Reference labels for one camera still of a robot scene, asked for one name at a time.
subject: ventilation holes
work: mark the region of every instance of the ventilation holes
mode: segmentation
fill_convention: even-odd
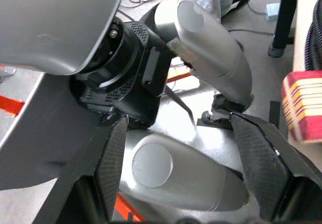
[[[143,42],[147,40],[147,30],[144,25],[141,23],[133,23],[131,24],[131,28]]]
[[[120,99],[122,99],[123,97],[125,97],[127,95],[129,90],[131,89],[132,85],[133,85],[133,80],[129,80],[127,83],[125,83],[121,87],[111,91],[110,93],[108,93],[106,95],[105,102],[107,104],[112,104],[116,101],[119,101]]]
[[[92,95],[93,95],[93,92],[90,89],[88,89],[84,95],[84,99],[90,100],[92,98]]]

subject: black rubber foot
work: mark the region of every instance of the black rubber foot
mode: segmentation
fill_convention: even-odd
[[[197,120],[197,126],[204,126],[204,127],[215,127],[221,129],[232,130],[231,123],[229,119],[220,118],[217,120],[212,120],[211,116],[208,111],[202,113],[201,118]]]
[[[270,57],[278,58],[283,55],[284,49],[273,48],[273,45],[271,44],[267,53]]]

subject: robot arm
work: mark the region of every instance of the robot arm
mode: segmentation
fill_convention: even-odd
[[[193,0],[159,4],[155,25],[167,46],[192,70],[191,74],[219,90],[230,102],[251,101],[248,62],[227,30]]]
[[[68,197],[70,189],[66,187],[71,187],[78,177],[90,178],[89,182],[85,182],[86,186],[91,185],[92,181],[102,183],[100,178],[104,175],[95,172],[95,166],[92,168],[85,166],[84,172],[78,167],[79,162],[85,163],[82,159],[91,153],[87,146],[95,153],[88,156],[89,159],[98,161],[103,154],[106,154],[108,159],[114,161],[108,168],[104,167],[104,170],[113,171],[114,181],[118,182],[121,169],[114,167],[122,166],[122,148],[124,149],[124,136],[127,130],[127,119],[123,115],[126,113],[130,119],[145,126],[154,124],[170,62],[175,57],[173,52],[177,53],[177,49],[175,50],[172,45],[175,38],[183,47],[202,59],[197,63],[188,60],[186,54],[182,54],[183,59],[194,69],[193,73],[199,72],[200,75],[207,73],[208,77],[205,80],[222,91],[227,99],[240,104],[248,102],[246,95],[250,95],[250,89],[245,91],[247,94],[239,94],[239,90],[231,94],[228,90],[240,83],[239,78],[235,80],[238,83],[227,88],[224,87],[224,80],[222,80],[223,87],[218,86],[221,79],[234,78],[235,71],[232,69],[241,67],[237,59],[242,58],[243,54],[230,35],[203,11],[204,25],[210,27],[214,22],[215,26],[200,27],[202,31],[194,32],[195,25],[183,24],[184,27],[175,28],[177,36],[174,34],[174,37],[168,40],[165,32],[173,30],[173,27],[163,28],[162,24],[158,23],[157,17],[156,27],[162,39],[142,22],[122,23],[115,18],[119,0],[4,1],[5,3],[0,4],[0,12],[3,14],[0,19],[1,31],[5,32],[0,39],[0,64],[32,68],[52,75],[43,76],[33,98],[26,102],[25,108],[28,107],[28,110],[20,114],[12,131],[2,141],[2,150],[6,151],[0,152],[0,160],[3,163],[0,176],[6,181],[0,184],[0,190],[33,186],[59,176],[60,180],[55,185],[52,197],[46,201],[50,204],[45,204],[47,207],[50,206],[48,210],[52,210],[53,203],[59,203],[55,204],[56,217],[59,214],[58,209]],[[187,16],[195,18],[196,15],[191,10],[198,8],[196,3],[182,0],[182,3],[177,5],[178,12],[183,8],[183,13],[187,10]],[[163,4],[157,9],[157,14],[161,12],[162,7]],[[30,10],[23,11],[28,16],[24,17],[22,9]],[[195,19],[198,25],[201,20]],[[215,41],[211,39],[213,36],[206,37],[205,32],[208,30],[218,31],[220,39]],[[225,55],[214,54],[215,51],[212,52],[210,47],[211,44],[215,48],[215,44],[221,41],[227,41],[225,47],[232,47],[231,50],[234,52],[234,57],[230,56],[229,61],[225,63],[221,62]],[[74,97],[80,105],[92,112],[78,106]],[[113,107],[123,114],[107,118],[106,114]],[[100,113],[100,116],[105,117],[105,121],[99,123],[100,116],[93,112]],[[113,138],[109,135],[109,131],[113,133],[111,126],[117,129],[114,144],[111,144]],[[59,136],[56,136],[55,128],[62,129]],[[112,158],[115,156],[110,156],[115,152],[113,148],[119,150],[117,162]],[[19,161],[17,154],[22,155]],[[77,173],[79,176],[71,176],[71,173],[75,175],[75,168],[80,171]],[[118,185],[113,186],[114,190],[109,192],[115,194]]]

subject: screw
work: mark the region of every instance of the screw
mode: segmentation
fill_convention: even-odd
[[[118,35],[118,32],[115,29],[112,29],[110,31],[110,37],[113,39]]]

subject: carbon fiber texture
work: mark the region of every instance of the carbon fiber texture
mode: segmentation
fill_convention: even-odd
[[[260,206],[260,217],[272,220],[290,173],[255,125],[236,115],[232,115],[231,124],[246,179]]]
[[[110,221],[121,179],[127,121],[123,118],[113,127],[96,170],[98,189]]]

